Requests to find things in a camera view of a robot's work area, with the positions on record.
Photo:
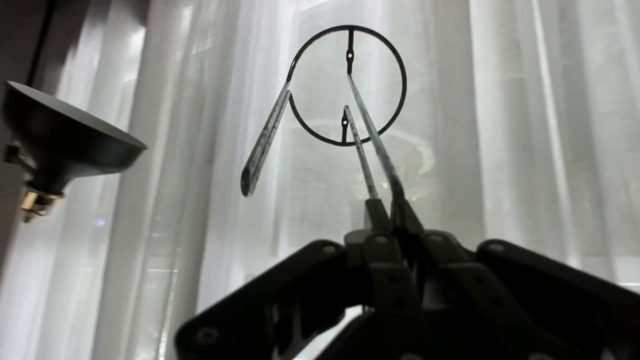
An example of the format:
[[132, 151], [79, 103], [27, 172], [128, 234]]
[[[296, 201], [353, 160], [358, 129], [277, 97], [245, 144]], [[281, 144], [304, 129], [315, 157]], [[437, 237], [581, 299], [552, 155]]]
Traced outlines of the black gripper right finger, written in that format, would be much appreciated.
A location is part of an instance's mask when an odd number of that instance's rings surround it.
[[427, 230], [407, 199], [393, 201], [400, 244], [498, 360], [640, 360], [640, 296], [507, 240], [465, 248]]

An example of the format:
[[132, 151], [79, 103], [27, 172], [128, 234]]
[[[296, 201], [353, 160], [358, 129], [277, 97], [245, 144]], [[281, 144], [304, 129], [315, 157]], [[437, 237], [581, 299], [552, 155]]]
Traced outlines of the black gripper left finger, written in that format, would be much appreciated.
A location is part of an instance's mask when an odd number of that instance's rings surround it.
[[293, 360], [331, 327], [318, 360], [427, 360], [407, 263], [420, 226], [407, 201], [367, 204], [367, 230], [315, 240], [180, 325], [179, 360]]

